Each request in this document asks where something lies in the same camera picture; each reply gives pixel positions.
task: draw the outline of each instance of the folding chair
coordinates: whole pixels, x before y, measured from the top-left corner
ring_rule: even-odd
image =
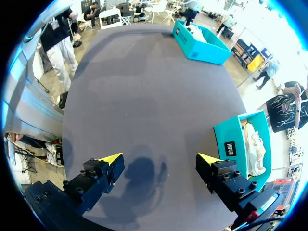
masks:
[[[165,12],[168,14],[164,19],[166,20],[167,18],[170,18],[173,22],[174,21],[174,18],[173,18],[173,15],[175,14],[176,11],[178,11],[179,9],[181,8],[181,6],[176,6],[173,10],[165,10]]]
[[[84,13],[81,14],[80,16],[78,16],[77,22],[78,22],[78,21],[81,21],[81,22],[83,22],[83,23],[85,24],[85,30],[86,30],[87,28],[92,28],[91,20],[90,20],[90,21],[86,21],[86,20],[84,19]]]
[[[151,23],[153,24],[154,20],[154,13],[157,13],[159,15],[159,12],[164,12],[167,7],[168,1],[161,0],[158,5],[154,5],[152,7],[146,7],[144,10],[148,13],[152,12],[152,20]]]
[[[114,15],[119,16],[120,22],[116,22],[116,23],[112,23],[112,24],[103,26],[102,18],[107,18],[107,17],[114,16]],[[122,17],[121,17],[121,11],[118,8],[113,8],[111,10],[100,12],[99,18],[100,18],[100,24],[101,24],[102,30],[123,25],[123,21],[122,21]]]

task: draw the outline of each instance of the gray table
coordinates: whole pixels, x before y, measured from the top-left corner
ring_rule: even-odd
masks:
[[[90,158],[124,153],[125,171],[84,214],[115,230],[222,230],[237,217],[195,170],[218,157],[213,126],[244,105],[224,66],[188,60],[172,27],[97,33],[76,71],[63,122],[69,180]]]

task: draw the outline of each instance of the person sitting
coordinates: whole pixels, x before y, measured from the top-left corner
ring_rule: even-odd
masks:
[[[89,8],[84,13],[84,20],[91,20],[92,28],[95,27],[95,13],[97,9],[95,8],[98,5],[98,2],[93,2]]]
[[[232,27],[233,27],[235,24],[236,24],[236,22],[235,22],[235,20],[234,20],[234,18],[233,18],[233,15],[230,15],[230,16],[228,17],[228,19],[227,19],[226,21],[224,21],[224,22],[220,25],[220,27],[218,28],[218,30],[216,31],[216,33],[218,34],[218,33],[221,31],[221,29],[224,28],[224,27],[226,27],[226,28],[232,30]]]

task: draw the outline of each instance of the graphic t-shirt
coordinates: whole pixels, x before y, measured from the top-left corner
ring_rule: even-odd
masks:
[[[295,81],[287,82],[285,83],[285,87],[294,87],[296,83]],[[307,99],[306,92],[303,92],[301,98],[302,100]],[[293,102],[295,102],[295,96],[293,94],[277,95],[266,102],[270,123],[275,133],[295,126],[296,104],[291,105]],[[303,127],[307,121],[308,102],[304,102],[301,105],[299,128]]]

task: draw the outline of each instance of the white pants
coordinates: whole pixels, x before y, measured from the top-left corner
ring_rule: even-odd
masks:
[[[52,67],[58,76],[58,79],[62,85],[63,91],[67,91],[71,86],[71,79],[69,78],[68,72],[65,68],[63,58],[65,58],[72,76],[74,76],[78,63],[74,55],[74,48],[71,44],[69,36],[51,47],[46,52]]]

